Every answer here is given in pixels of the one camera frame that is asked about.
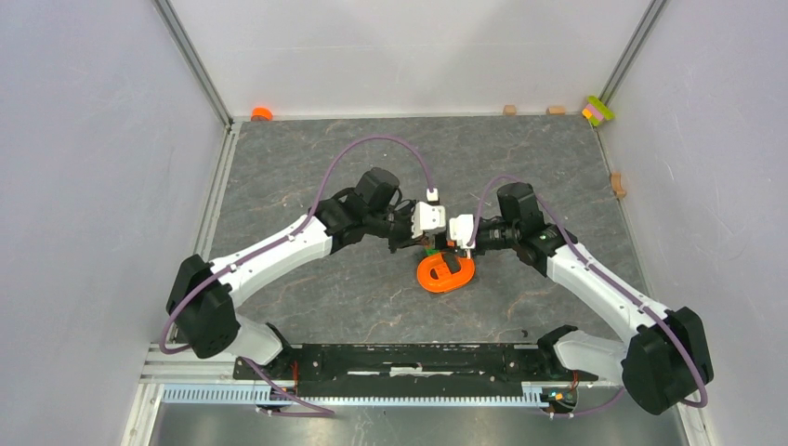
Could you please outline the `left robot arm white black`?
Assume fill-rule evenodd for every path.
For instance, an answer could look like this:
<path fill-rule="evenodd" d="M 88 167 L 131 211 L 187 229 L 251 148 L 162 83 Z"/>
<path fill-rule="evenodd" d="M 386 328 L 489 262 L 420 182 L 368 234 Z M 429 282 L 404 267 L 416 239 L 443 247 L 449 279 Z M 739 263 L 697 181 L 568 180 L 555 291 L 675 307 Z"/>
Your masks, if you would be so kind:
<path fill-rule="evenodd" d="M 445 228 L 436 190 L 425 201 L 404 201 L 399 180 L 385 169 L 365 172 L 356 186 L 320 199 L 284 230 L 231 255 L 204 260 L 195 254 L 179 266 L 166 304 L 185 349 L 199 359 L 228 351 L 256 363 L 269 378 L 285 376 L 292 354 L 266 324 L 236 312 L 249 297 L 293 269 L 373 235 L 391 252 L 424 243 Z"/>

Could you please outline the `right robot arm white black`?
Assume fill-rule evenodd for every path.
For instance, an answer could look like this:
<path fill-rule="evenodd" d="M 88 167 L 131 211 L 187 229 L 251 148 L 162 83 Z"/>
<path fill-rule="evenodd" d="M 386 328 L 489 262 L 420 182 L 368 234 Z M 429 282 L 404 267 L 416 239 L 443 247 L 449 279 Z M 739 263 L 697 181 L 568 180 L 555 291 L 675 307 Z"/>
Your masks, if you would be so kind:
<path fill-rule="evenodd" d="M 597 260 L 528 183 L 503 175 L 499 216 L 481 211 L 447 219 L 448 240 L 474 256 L 511 249 L 519 260 L 562 286 L 617 334 L 600 338 L 569 325 L 549 333 L 536 355 L 539 372 L 560 379 L 570 370 L 610 381 L 644 411 L 681 403 L 707 406 L 714 368 L 703 322 L 692 309 L 670 309 Z"/>

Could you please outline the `wooden arch piece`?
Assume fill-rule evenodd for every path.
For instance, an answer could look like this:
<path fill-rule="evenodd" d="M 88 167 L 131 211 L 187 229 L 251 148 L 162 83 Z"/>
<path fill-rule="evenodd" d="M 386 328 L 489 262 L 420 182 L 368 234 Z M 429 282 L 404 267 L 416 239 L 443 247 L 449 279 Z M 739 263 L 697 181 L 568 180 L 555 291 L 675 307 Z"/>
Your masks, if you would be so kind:
<path fill-rule="evenodd" d="M 624 187 L 622 174 L 620 172 L 611 173 L 610 183 L 615 198 L 617 200 L 622 200 L 627 195 L 627 190 Z"/>

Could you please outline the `green pink brick stack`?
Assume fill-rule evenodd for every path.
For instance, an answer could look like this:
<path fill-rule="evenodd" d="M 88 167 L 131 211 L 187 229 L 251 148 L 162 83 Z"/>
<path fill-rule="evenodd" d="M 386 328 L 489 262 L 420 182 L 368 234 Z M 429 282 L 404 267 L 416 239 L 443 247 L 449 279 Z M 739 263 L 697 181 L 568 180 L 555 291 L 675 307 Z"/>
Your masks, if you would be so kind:
<path fill-rule="evenodd" d="M 595 96 L 586 98 L 586 104 L 581 110 L 581 114 L 593 127 L 599 127 L 615 118 L 615 114 Z"/>

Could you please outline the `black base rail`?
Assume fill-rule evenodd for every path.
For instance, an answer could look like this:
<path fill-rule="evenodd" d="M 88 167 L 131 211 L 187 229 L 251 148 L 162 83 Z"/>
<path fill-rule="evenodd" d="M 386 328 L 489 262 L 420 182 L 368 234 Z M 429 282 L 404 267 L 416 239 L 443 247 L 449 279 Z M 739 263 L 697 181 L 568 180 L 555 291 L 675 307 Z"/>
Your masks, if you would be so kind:
<path fill-rule="evenodd" d="M 303 344 L 262 370 L 300 397 L 515 397 L 524 382 L 598 380 L 535 344 Z"/>

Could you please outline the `orange cap at wall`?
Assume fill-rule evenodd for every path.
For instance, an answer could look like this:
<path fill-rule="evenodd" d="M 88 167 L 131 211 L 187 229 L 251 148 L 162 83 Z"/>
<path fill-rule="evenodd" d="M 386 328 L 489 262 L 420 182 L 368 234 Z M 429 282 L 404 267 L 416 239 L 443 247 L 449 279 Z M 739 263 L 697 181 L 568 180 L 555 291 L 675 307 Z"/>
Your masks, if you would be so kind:
<path fill-rule="evenodd" d="M 265 107 L 255 107 L 251 111 L 250 120 L 253 122 L 257 122 L 257 121 L 269 122 L 273 120 L 273 114 L 271 110 Z"/>

